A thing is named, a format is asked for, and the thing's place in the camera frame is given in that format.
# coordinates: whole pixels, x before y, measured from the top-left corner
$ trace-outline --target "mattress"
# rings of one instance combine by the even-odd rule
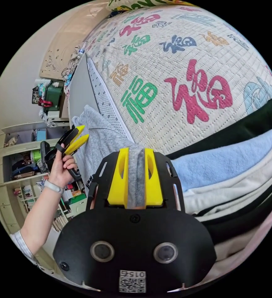
[[[164,155],[272,98],[272,72],[259,52],[202,8],[127,11],[86,42],[100,113],[135,143]]]

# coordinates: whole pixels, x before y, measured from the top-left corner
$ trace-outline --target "blue chinese character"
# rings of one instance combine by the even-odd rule
[[[175,54],[177,51],[184,51],[184,47],[195,47],[197,46],[196,41],[192,37],[177,37],[177,35],[173,35],[171,38],[171,42],[163,42],[159,43],[163,45],[163,51],[168,52],[169,48],[171,48],[172,53]]]
[[[272,99],[272,85],[257,77],[259,84],[249,82],[244,89],[244,102],[247,114],[264,106],[269,99]]]

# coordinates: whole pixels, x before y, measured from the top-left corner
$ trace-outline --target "chinese character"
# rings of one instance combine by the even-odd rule
[[[196,41],[192,37],[182,38],[177,37],[177,35],[173,35],[170,43],[163,42],[159,43],[159,45],[163,45],[164,52],[168,52],[169,48],[171,48],[173,54],[177,51],[184,51],[184,47],[197,46]]]
[[[192,12],[184,13],[182,15],[173,16],[172,19],[185,19],[185,20],[189,20],[192,22],[200,23],[205,26],[215,27],[215,25],[212,24],[212,22],[215,22],[214,19],[212,19],[208,16],[200,16],[200,15],[197,15],[196,13],[192,13]]]
[[[136,14],[136,15],[134,15],[134,16],[129,16],[129,17],[127,17],[124,21],[122,21],[124,24],[126,24],[127,22],[130,22],[130,21],[132,21],[133,19],[135,19],[135,18],[137,18],[137,17],[139,17],[139,16],[141,16],[141,15],[143,15],[144,14],[144,12],[141,12],[141,13],[138,13],[138,14]]]
[[[217,37],[216,35],[212,34],[210,31],[207,32],[208,36],[205,36],[204,34],[200,34],[204,37],[204,39],[208,42],[212,42],[215,46],[223,46],[223,45],[229,45],[227,40],[223,37]]]
[[[196,72],[196,63],[197,60],[191,59],[186,72],[186,80],[188,82],[192,82],[192,96],[189,94],[189,89],[185,84],[179,85],[178,93],[175,96],[177,78],[167,78],[164,80],[164,82],[171,84],[172,103],[174,110],[179,111],[182,106],[183,100],[185,101],[187,110],[187,121],[189,124],[194,123],[195,117],[203,122],[209,121],[209,115],[198,105],[196,95],[200,103],[207,109],[216,110],[218,109],[218,105],[220,109],[225,109],[227,107],[231,107],[233,104],[231,90],[226,79],[219,75],[216,75],[208,82],[206,72],[203,69],[199,69]],[[219,83],[221,85],[221,88],[215,89],[215,83]],[[202,98],[202,95],[200,93],[206,93],[207,101]]]
[[[135,35],[131,41],[131,45],[125,45],[123,46],[124,50],[124,55],[128,53],[130,56],[133,52],[136,52],[137,49],[136,47],[139,47],[145,43],[148,43],[151,40],[151,37],[149,35],[145,35],[143,37],[138,37],[138,35]]]
[[[270,71],[269,67],[266,65],[265,68],[269,71],[271,77],[272,77],[272,72]]]
[[[115,42],[115,38],[113,38],[108,44],[107,46],[110,46],[111,43],[114,43]]]
[[[111,61],[110,60],[105,60],[105,58],[103,58],[103,65],[102,65],[102,70],[105,70],[107,67],[108,67],[108,65],[111,63]]]
[[[249,47],[247,46],[246,43],[241,41],[238,37],[234,36],[233,34],[227,35],[228,37],[232,38],[236,43],[238,43],[240,46],[242,46],[245,50],[249,50]]]
[[[272,85],[256,77],[258,82],[249,82],[244,89],[244,103],[247,114],[251,114],[272,99]]]
[[[114,27],[113,29],[110,30],[110,32],[106,35],[106,37],[108,37],[109,35],[111,35],[111,33],[116,29],[116,27]]]
[[[160,16],[158,14],[153,14],[151,16],[148,16],[146,18],[144,17],[137,17],[131,21],[131,25],[125,26],[122,30],[120,30],[119,35],[123,36],[125,33],[127,33],[127,36],[129,36],[132,31],[136,31],[141,29],[141,25],[147,24],[148,22],[153,22],[155,20],[158,20]]]
[[[155,27],[157,27],[157,28],[159,28],[159,27],[163,28],[163,27],[165,27],[165,26],[167,26],[167,25],[169,25],[171,23],[172,22],[157,21],[155,24],[152,25],[152,27],[153,28],[155,28]]]
[[[98,38],[97,42],[100,42],[100,41],[103,39],[103,37],[105,36],[105,34],[106,34],[107,32],[108,32],[108,31],[103,32],[103,33],[101,34],[101,36]]]
[[[114,83],[117,84],[117,86],[120,86],[121,83],[124,81],[122,78],[128,73],[128,64],[123,65],[121,63],[118,64],[115,71],[110,75],[110,78],[113,79]]]
[[[187,11],[201,11],[199,9],[190,8],[190,7],[179,7],[179,9],[181,9],[181,10],[187,10]]]
[[[136,124],[138,120],[143,123],[144,119],[141,114],[145,114],[144,108],[150,105],[157,93],[158,89],[154,84],[143,84],[143,80],[135,76],[129,89],[125,91],[120,101],[127,108],[128,113]]]
[[[94,39],[94,40],[92,41],[92,43],[89,45],[89,47],[86,49],[87,52],[91,49],[91,47],[92,47],[92,45],[95,43],[95,41],[96,41],[96,39]]]

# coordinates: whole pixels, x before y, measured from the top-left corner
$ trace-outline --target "screw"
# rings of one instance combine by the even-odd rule
[[[130,221],[134,224],[139,223],[140,216],[138,214],[133,214],[130,216]]]
[[[68,271],[69,270],[69,265],[67,263],[65,263],[65,262],[61,262],[59,266],[64,271]]]

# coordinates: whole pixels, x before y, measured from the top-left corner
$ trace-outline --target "gray cloth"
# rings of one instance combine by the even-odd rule
[[[128,208],[144,205],[144,147],[129,141],[105,120],[101,114],[86,105],[80,117],[73,117],[75,126],[85,125],[82,135],[88,142],[81,146],[75,157],[82,180],[88,186],[102,159],[121,148],[129,147]]]

